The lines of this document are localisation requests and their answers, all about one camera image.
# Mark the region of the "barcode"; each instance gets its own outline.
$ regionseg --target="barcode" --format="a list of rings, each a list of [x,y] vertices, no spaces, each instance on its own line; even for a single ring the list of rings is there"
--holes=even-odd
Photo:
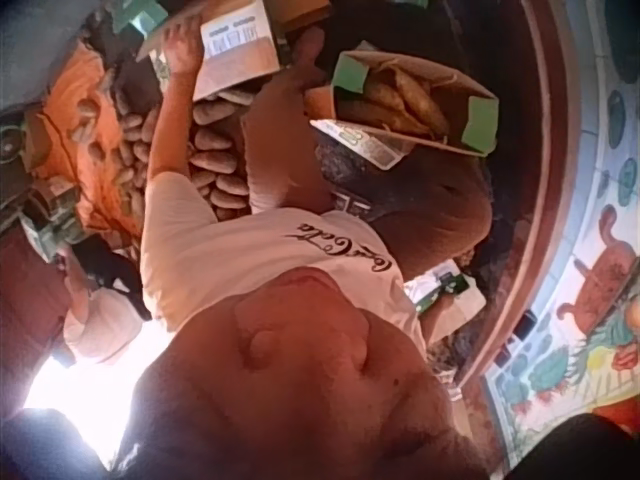
[[[258,30],[255,25],[245,25],[225,33],[215,32],[213,35],[205,43],[206,58],[211,58],[232,48],[257,40]]]

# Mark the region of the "white t-shirt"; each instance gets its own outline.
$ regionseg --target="white t-shirt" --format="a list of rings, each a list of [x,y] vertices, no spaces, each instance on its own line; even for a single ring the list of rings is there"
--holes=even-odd
[[[76,360],[112,364],[142,329],[142,319],[126,297],[108,288],[91,293],[86,323],[71,310],[64,322],[64,340]]]
[[[283,208],[218,223],[189,179],[171,172],[158,175],[146,195],[145,302],[169,331],[224,298],[309,266],[327,272],[355,307],[398,327],[425,355],[400,270],[363,221],[343,212]]]

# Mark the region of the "tiled wall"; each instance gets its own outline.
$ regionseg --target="tiled wall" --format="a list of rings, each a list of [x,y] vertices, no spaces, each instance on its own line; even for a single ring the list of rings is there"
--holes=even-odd
[[[606,0],[564,3],[582,98],[571,206],[531,305],[538,324],[486,375],[512,465],[577,413],[601,413],[640,431],[640,347],[629,318],[640,294],[640,84],[628,70],[620,73],[619,40],[610,32],[628,25],[616,8]]]

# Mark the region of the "hand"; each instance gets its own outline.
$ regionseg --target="hand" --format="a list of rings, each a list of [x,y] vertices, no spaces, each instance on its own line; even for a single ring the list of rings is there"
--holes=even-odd
[[[162,49],[171,75],[197,75],[202,67],[204,45],[200,33],[200,16],[189,17],[164,32]]]

